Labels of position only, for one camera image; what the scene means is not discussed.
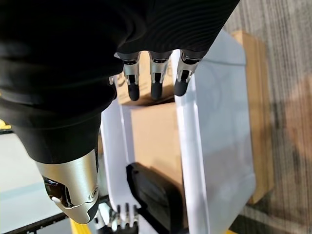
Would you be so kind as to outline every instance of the cardboard box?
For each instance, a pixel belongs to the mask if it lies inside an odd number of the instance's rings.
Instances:
[[[140,98],[138,101],[131,101],[128,94],[128,84],[123,73],[117,75],[117,95],[118,102],[121,105],[146,105],[154,103],[151,97],[151,74],[150,74],[150,56],[147,51],[140,54],[140,74],[139,89]],[[162,85],[162,99],[169,99],[174,96],[174,84],[172,79],[171,61],[168,62],[167,71]]]
[[[185,201],[179,132],[174,102],[131,112],[136,162],[175,184]],[[187,227],[186,205],[184,227]]]
[[[242,31],[234,32],[232,36],[243,46],[246,54],[253,167],[256,175],[256,190],[249,203],[256,203],[274,187],[266,46]]]

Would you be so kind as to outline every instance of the robotic fingertip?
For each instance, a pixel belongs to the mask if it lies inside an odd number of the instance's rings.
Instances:
[[[175,81],[175,88],[174,88],[174,93],[175,95],[181,97],[186,93],[188,82],[185,82],[184,80],[182,81]]]
[[[159,100],[162,95],[162,83],[155,82],[151,86],[151,96],[153,100]]]
[[[131,83],[128,85],[129,97],[132,101],[137,101],[140,98],[140,90],[138,84]]]

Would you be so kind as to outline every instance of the white plastic tray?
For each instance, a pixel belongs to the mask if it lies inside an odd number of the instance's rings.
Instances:
[[[179,51],[171,58],[175,80]],[[255,189],[245,64],[242,47],[221,31],[187,93],[175,97],[191,234],[224,233]],[[132,108],[115,100],[102,113],[105,168],[114,210],[118,204],[138,205],[126,180],[126,166],[134,162]],[[156,233],[143,218],[139,225],[142,234]]]

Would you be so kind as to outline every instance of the black object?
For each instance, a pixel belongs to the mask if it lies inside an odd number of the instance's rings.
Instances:
[[[179,189],[139,163],[127,166],[127,180],[142,215],[161,234],[177,234],[183,228],[183,205]]]
[[[151,85],[151,96],[153,100],[159,100],[162,95],[162,83],[156,81]]]
[[[128,85],[128,93],[132,101],[137,101],[140,97],[140,89],[138,85],[134,83]]]
[[[186,93],[187,90],[187,86],[189,85],[188,82],[186,82],[185,80],[181,80],[179,81],[175,81],[175,88],[174,88],[174,93],[177,96],[183,96]]]

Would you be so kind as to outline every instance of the yellow stripe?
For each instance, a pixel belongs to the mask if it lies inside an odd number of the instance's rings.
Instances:
[[[72,234],[91,234],[87,224],[79,224],[70,219],[70,226],[72,227]]]
[[[228,230],[228,231],[226,232],[226,234],[236,234],[236,233],[234,233],[234,232]]]

